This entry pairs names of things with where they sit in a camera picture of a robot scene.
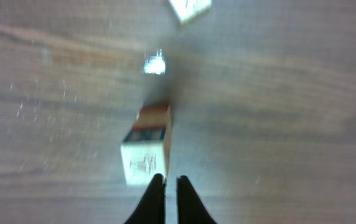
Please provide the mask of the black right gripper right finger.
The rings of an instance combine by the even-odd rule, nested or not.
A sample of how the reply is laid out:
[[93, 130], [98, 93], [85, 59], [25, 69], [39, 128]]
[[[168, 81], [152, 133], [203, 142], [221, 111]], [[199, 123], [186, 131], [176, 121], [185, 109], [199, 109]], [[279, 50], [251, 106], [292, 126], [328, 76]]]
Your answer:
[[203, 205], [189, 178], [177, 178], [177, 223], [178, 224], [216, 224]]

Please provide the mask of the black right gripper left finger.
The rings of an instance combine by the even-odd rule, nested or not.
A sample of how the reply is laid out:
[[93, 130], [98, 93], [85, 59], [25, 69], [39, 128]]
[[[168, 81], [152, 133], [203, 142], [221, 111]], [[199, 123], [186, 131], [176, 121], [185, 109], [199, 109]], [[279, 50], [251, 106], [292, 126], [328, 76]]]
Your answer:
[[155, 174], [134, 212], [124, 224], [165, 224], [165, 178]]

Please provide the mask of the wooden block yellow K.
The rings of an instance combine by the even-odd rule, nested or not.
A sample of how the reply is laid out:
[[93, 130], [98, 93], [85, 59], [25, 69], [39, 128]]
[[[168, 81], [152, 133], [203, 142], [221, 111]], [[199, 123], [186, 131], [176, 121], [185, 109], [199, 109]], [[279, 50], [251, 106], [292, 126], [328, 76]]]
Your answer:
[[120, 151], [127, 185], [147, 185], [156, 174], [167, 177], [169, 138], [165, 126], [132, 128]]

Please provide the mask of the red 3 wooden block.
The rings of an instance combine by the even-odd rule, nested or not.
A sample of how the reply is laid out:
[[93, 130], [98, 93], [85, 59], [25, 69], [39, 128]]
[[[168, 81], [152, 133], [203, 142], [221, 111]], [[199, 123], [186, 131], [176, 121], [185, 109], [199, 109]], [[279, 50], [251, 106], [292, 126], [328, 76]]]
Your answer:
[[143, 106], [137, 115], [133, 129], [171, 130], [171, 107], [169, 103]]

